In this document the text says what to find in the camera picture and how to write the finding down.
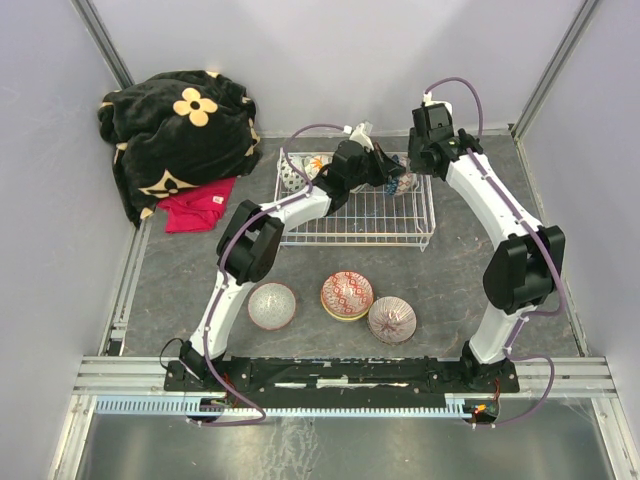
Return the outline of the red patterned bowl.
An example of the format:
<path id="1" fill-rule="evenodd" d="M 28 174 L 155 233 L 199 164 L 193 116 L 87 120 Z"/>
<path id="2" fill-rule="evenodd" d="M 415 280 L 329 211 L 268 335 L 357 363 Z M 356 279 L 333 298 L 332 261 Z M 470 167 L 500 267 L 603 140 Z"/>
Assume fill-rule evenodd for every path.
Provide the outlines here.
<path id="1" fill-rule="evenodd" d="M 306 180 L 301 174 L 303 170 L 304 166 L 299 157 L 291 157 L 290 161 L 285 158 L 279 160 L 278 175 L 286 192 L 296 193 L 306 185 Z"/>

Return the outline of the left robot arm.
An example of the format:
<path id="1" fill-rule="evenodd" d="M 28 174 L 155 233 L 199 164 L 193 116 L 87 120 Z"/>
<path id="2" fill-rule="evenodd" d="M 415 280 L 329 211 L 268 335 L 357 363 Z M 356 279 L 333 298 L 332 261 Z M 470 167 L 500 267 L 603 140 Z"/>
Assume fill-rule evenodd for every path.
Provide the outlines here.
<path id="1" fill-rule="evenodd" d="M 285 233 L 338 211 L 353 189 L 384 186 L 405 173 L 406 167 L 377 143 L 365 147 L 344 140 L 331 162 L 299 192 L 271 203 L 242 202 L 218 244 L 218 273 L 205 312 L 196 331 L 180 347 L 179 361 L 187 379 L 201 390 L 219 383 L 217 361 L 226 352 L 233 322 L 246 295 L 273 267 Z"/>

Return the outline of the white wire dish rack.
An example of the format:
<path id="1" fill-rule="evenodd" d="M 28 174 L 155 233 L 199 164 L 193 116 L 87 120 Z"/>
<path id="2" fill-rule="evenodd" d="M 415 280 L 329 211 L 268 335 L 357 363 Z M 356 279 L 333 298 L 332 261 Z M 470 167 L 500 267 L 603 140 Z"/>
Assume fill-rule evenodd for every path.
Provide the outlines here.
<path id="1" fill-rule="evenodd" d="M 339 211 L 293 229 L 283 236 L 282 243 L 425 250 L 435 228 L 431 179 L 416 175 L 414 188 L 400 196 L 387 195 L 385 186 L 355 189 Z"/>

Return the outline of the blue triangle patterned bowl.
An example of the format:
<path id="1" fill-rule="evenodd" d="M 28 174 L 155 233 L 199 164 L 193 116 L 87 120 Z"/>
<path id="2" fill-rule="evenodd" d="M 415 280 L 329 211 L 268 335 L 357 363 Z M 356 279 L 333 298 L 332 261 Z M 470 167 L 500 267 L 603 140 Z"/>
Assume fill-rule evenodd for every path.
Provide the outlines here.
<path id="1" fill-rule="evenodd" d="M 406 157 L 393 155 L 391 159 L 405 168 L 405 173 L 392 178 L 385 185 L 385 193 L 389 196 L 400 196 L 411 191 L 416 184 L 416 175 L 408 170 Z"/>

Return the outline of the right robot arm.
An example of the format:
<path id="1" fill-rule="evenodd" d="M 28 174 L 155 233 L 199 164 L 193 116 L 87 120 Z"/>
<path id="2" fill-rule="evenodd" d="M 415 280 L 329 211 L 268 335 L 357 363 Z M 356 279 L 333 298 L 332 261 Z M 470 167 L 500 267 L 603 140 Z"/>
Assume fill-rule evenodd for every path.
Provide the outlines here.
<path id="1" fill-rule="evenodd" d="M 560 227 L 543 225 L 508 191 L 478 138 L 454 128 L 448 103 L 424 99 L 412 117 L 411 171 L 439 178 L 455 190 L 494 248 L 482 278 L 488 305 L 458 368 L 463 386 L 481 391 L 510 361 L 524 324 L 545 316 L 541 305 L 552 293 L 564 292 L 560 274 L 566 237 Z"/>

